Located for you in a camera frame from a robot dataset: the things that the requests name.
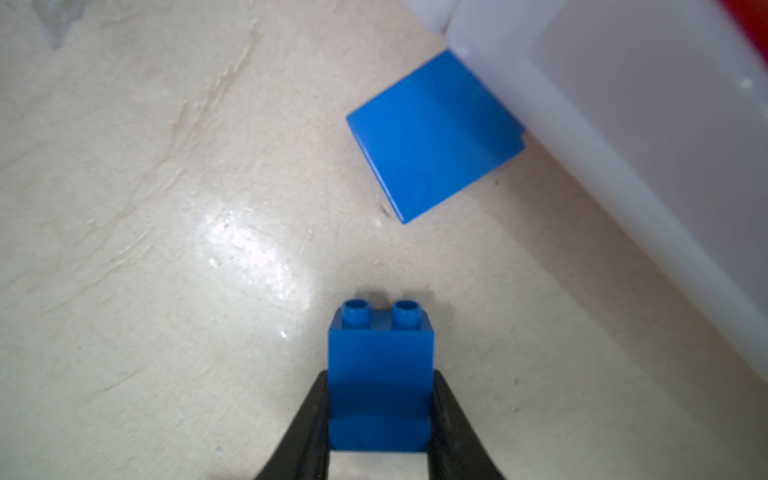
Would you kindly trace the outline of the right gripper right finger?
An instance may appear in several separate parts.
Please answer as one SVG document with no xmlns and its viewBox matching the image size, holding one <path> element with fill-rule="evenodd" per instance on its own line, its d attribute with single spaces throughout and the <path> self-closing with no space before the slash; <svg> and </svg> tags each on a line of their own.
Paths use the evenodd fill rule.
<svg viewBox="0 0 768 480">
<path fill-rule="evenodd" d="M 443 374 L 434 372 L 427 447 L 430 480 L 504 480 L 451 391 Z"/>
</svg>

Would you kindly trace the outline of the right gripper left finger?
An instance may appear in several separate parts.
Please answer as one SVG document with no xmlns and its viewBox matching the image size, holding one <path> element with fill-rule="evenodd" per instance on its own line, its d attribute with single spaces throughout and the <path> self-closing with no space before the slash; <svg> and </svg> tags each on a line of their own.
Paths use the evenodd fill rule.
<svg viewBox="0 0 768 480">
<path fill-rule="evenodd" d="M 321 371 L 256 480 L 326 479 L 330 464 L 327 372 Z"/>
</svg>

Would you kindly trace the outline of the blue lego pair back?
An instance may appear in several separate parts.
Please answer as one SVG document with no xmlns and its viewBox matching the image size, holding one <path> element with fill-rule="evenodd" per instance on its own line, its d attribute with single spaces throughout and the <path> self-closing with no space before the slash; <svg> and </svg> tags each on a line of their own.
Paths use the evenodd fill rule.
<svg viewBox="0 0 768 480">
<path fill-rule="evenodd" d="M 448 50 L 351 112 L 347 124 L 402 223 L 525 148 L 523 124 Z"/>
</svg>

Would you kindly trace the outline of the square red lego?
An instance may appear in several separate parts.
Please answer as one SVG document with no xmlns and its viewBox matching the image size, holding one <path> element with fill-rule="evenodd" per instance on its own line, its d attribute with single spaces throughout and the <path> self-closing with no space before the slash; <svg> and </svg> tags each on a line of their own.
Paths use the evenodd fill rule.
<svg viewBox="0 0 768 480">
<path fill-rule="evenodd" d="M 759 53 L 768 60 L 768 0 L 719 0 Z"/>
</svg>

